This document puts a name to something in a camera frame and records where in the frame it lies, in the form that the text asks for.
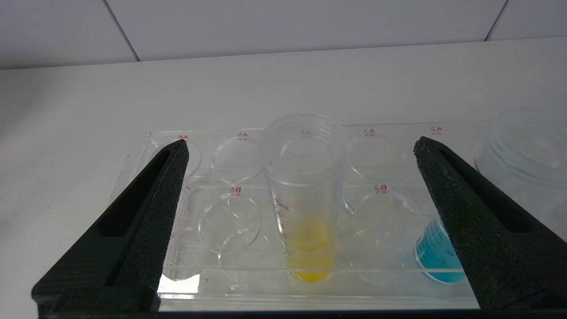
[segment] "clear plastic tube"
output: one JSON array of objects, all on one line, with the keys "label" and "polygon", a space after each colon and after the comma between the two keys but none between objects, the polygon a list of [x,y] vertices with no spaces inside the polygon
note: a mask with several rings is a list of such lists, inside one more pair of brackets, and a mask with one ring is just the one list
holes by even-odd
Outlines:
[{"label": "clear plastic tube", "polygon": [[[287,266],[331,268],[338,217],[345,209],[342,185],[348,141],[344,128],[323,116],[288,115],[265,129],[259,146]],[[325,278],[328,272],[292,274],[310,282]]]},{"label": "clear plastic tube", "polygon": [[[425,228],[414,251],[421,268],[463,269],[441,220],[437,217]],[[452,284],[464,277],[464,272],[425,272],[439,283]]]}]

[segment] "tube with yellow liquid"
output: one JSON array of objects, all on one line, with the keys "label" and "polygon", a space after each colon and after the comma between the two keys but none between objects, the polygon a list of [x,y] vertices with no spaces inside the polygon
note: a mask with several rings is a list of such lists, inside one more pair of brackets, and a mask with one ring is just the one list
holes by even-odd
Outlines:
[{"label": "tube with yellow liquid", "polygon": [[305,282],[327,277],[335,261],[347,145],[344,128],[318,115],[284,116],[260,137],[286,266]]}]

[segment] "clear plastic container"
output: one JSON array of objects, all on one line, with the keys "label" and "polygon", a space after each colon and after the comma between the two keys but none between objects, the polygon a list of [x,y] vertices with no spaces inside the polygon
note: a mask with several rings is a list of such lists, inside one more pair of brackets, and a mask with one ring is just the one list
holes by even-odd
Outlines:
[{"label": "clear plastic container", "polygon": [[[335,245],[315,254],[281,240],[266,178],[257,174],[263,129],[150,133],[142,153],[133,146],[139,151],[126,159],[112,198],[161,147],[187,141],[189,164],[157,291],[161,310],[477,308],[466,276],[449,285],[423,274],[462,270],[416,262],[415,244],[437,213],[412,151],[429,136],[473,165],[489,124],[344,125],[350,165],[342,197],[350,213],[339,213]],[[320,256],[332,258],[332,267]],[[326,278],[293,275],[305,273]]]},{"label": "clear plastic container", "polygon": [[538,218],[567,195],[567,123],[538,110],[512,110],[493,124],[475,164],[479,172]]},{"label": "clear plastic container", "polygon": [[434,218],[417,241],[415,258],[421,268],[455,269],[456,272],[425,272],[429,278],[454,284],[464,277],[463,266],[439,217]]},{"label": "clear plastic container", "polygon": [[[323,116],[288,115],[268,125],[259,145],[286,264],[332,268],[338,218],[345,211],[346,131]],[[313,282],[328,271],[293,275]]]}]

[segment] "glass beaker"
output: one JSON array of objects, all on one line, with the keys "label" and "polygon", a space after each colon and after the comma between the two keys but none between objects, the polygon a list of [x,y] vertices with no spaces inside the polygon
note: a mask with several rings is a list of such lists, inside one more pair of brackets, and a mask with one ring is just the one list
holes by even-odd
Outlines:
[{"label": "glass beaker", "polygon": [[[319,115],[288,115],[260,136],[262,171],[286,246],[292,274],[311,282],[325,278],[335,259],[348,138],[344,128]],[[312,269],[327,271],[305,271]]]},{"label": "glass beaker", "polygon": [[567,121],[552,110],[505,112],[475,164],[506,195],[545,220],[567,196]]}]

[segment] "white tile wall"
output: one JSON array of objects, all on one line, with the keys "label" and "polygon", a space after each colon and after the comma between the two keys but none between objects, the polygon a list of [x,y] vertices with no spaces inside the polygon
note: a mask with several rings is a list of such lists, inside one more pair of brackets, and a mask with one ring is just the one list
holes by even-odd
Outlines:
[{"label": "white tile wall", "polygon": [[483,41],[504,0],[109,0],[144,60]]},{"label": "white tile wall", "polygon": [[509,0],[489,40],[567,36],[566,0]]},{"label": "white tile wall", "polygon": [[162,60],[483,41],[487,35],[488,40],[567,36],[567,0],[108,0],[108,5],[112,12],[104,0],[0,0],[0,69],[132,62],[136,53],[141,60]]},{"label": "white tile wall", "polygon": [[0,0],[0,69],[135,60],[102,0]]}]

